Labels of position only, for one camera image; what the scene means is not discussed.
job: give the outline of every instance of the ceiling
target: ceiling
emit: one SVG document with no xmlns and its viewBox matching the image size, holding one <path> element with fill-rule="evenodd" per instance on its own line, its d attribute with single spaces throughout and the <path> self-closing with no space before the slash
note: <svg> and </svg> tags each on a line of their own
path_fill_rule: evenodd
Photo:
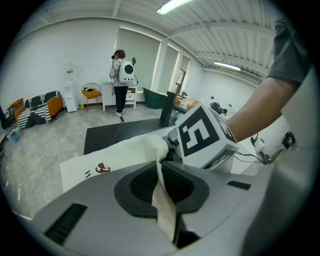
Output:
<svg viewBox="0 0 320 256">
<path fill-rule="evenodd" d="M 18 39 L 44 26 L 80 18 L 109 18 L 151 28 L 174 40 L 205 68 L 214 61 L 264 78 L 273 62 L 274 21 L 280 15 L 266 0 L 192 0 L 166 15 L 166 0 L 49 0 Z"/>
</svg>

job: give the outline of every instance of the striped sofa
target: striped sofa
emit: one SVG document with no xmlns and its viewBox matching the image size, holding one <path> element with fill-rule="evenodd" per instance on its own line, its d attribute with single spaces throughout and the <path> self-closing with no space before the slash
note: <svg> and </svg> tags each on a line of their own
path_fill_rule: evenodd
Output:
<svg viewBox="0 0 320 256">
<path fill-rule="evenodd" d="M 39 96 L 29 98 L 23 107 L 14 113 L 20 128 L 30 128 L 52 120 L 59 110 L 63 108 L 60 92 L 51 91 Z"/>
</svg>

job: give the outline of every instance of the white cube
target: white cube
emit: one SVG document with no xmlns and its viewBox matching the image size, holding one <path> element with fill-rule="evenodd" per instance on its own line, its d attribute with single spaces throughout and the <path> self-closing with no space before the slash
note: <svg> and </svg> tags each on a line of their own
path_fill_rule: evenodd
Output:
<svg viewBox="0 0 320 256">
<path fill-rule="evenodd" d="M 239 149 L 225 121 L 202 102 L 175 121 L 175 126 L 185 165 L 214 171 Z"/>
</svg>

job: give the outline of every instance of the gray sleeve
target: gray sleeve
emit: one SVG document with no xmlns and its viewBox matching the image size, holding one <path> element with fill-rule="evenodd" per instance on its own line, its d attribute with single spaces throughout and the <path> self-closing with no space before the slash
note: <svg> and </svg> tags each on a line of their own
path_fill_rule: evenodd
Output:
<svg viewBox="0 0 320 256">
<path fill-rule="evenodd" d="M 109 72 L 109 77 L 110 78 L 114 78 L 119 70 L 119 67 L 120 67 L 120 62 L 118 60 L 115 60 L 112 65 L 111 65 L 111 68 L 110 68 L 110 72 Z"/>
<path fill-rule="evenodd" d="M 287 81 L 297 88 L 304 80 L 306 72 L 300 53 L 292 39 L 292 32 L 284 17 L 275 21 L 275 31 L 274 62 L 267 77 Z"/>
</svg>

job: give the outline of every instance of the black stand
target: black stand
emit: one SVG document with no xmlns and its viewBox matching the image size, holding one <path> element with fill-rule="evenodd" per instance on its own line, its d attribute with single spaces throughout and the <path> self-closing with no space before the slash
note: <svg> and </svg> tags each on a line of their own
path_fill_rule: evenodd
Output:
<svg viewBox="0 0 320 256">
<path fill-rule="evenodd" d="M 185 114 L 187 112 L 184 108 L 175 105 L 176 97 L 179 96 L 185 99 L 184 96 L 171 91 L 167 91 L 166 94 L 167 94 L 167 97 L 165 99 L 161 116 L 159 119 L 159 122 L 163 126 L 168 126 L 170 124 L 170 117 L 171 117 L 172 110 L 179 111 L 182 114 Z"/>
</svg>

